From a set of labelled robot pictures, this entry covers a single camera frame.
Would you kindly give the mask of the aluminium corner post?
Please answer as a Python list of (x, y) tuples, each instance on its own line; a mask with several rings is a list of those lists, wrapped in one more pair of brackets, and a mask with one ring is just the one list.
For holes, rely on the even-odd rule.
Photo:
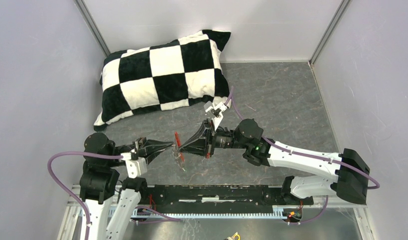
[(320, 57), (324, 47), (328, 43), (329, 39), (331, 38), (331, 35), (333, 34), (334, 30), (336, 29), (337, 25), (339, 24), (340, 20), (342, 19), (351, 2), (352, 0), (342, 0), (340, 2), (326, 30), (324, 31), (319, 43), (317, 44), (311, 58), (308, 61), (310, 67), (312, 68), (314, 67), (317, 59)]
[(74, 0), (74, 3), (76, 4), (78, 10), (80, 11), (83, 19), (85, 20), (86, 24), (89, 27), (89, 30), (91, 31), (92, 35), (94, 36), (95, 40), (97, 41), (99, 47), (101, 48), (102, 52), (104, 55), (107, 57), (110, 54), (110, 50), (96, 24), (96, 22), (93, 19), (92, 14), (90, 13), (86, 3), (84, 0)]

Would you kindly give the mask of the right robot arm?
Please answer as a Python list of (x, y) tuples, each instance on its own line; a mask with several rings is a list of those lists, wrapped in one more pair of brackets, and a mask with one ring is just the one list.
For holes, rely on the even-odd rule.
[(234, 130), (215, 127), (212, 120), (178, 150), (210, 158), (215, 149), (244, 149), (243, 158), (255, 166), (282, 167), (310, 173), (308, 177), (285, 178), (280, 196), (293, 204), (313, 196), (337, 196), (358, 205), (367, 201), (370, 168), (353, 149), (342, 153), (317, 152), (263, 138), (263, 129), (253, 119), (242, 120)]

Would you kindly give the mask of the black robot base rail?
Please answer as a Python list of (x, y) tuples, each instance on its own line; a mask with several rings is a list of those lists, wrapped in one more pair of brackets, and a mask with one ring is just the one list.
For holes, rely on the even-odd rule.
[(314, 204), (312, 197), (299, 199), (274, 185), (148, 185), (138, 177), (121, 188), (139, 192), (141, 206), (162, 214), (268, 214), (275, 206)]

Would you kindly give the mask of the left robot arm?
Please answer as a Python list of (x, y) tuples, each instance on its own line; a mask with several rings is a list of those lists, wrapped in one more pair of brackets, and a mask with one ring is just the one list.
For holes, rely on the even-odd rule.
[[(83, 213), (86, 226), (81, 229), (81, 236), (87, 240), (123, 239), (134, 209), (150, 195), (142, 175), (160, 153), (174, 146), (172, 141), (145, 137), (117, 146), (102, 132), (88, 136), (84, 142), (85, 162), (79, 182), (79, 198), (88, 209)], [(128, 177), (122, 181), (117, 207), (109, 217), (120, 177), (115, 167), (119, 166), (126, 166)]]

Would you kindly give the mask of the black white checkered pillow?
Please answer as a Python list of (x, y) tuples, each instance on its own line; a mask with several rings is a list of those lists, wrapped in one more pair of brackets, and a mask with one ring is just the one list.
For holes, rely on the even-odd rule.
[(200, 102), (231, 101), (220, 55), (227, 30), (203, 29), (169, 43), (111, 53), (103, 62), (101, 112), (93, 129), (103, 131), (121, 119)]

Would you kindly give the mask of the aluminium corner post left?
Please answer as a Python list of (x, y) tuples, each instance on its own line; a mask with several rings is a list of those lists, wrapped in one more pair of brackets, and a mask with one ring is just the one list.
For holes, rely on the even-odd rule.
[(91, 31), (92, 35), (94, 36), (95, 40), (97, 41), (99, 47), (101, 48), (102, 52), (104, 55), (107, 57), (110, 54), (110, 50), (96, 24), (96, 22), (93, 19), (92, 14), (90, 13), (86, 3), (84, 0), (74, 0), (74, 3), (76, 4), (78, 10), (80, 11), (83, 19), (85, 20), (86, 24), (89, 27), (89, 30)]

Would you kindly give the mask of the yellow carabiner with keys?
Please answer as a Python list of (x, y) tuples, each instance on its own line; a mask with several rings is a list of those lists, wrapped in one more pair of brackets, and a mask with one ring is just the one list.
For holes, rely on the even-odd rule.
[(240, 239), (241, 237), (237, 232), (234, 233), (232, 236), (228, 236), (227, 238), (225, 238), (225, 240), (240, 240)]

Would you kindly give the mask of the aluminium corner post right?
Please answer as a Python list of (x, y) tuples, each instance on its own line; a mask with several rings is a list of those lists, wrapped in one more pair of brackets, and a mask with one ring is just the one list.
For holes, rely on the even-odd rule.
[(333, 34), (334, 30), (336, 29), (337, 25), (339, 24), (340, 20), (342, 19), (351, 2), (352, 0), (342, 0), (340, 2), (326, 30), (324, 31), (319, 43), (317, 44), (311, 58), (308, 61), (310, 67), (312, 68), (314, 67), (317, 59), (320, 57), (324, 47), (328, 43), (329, 39), (331, 38), (331, 35)]

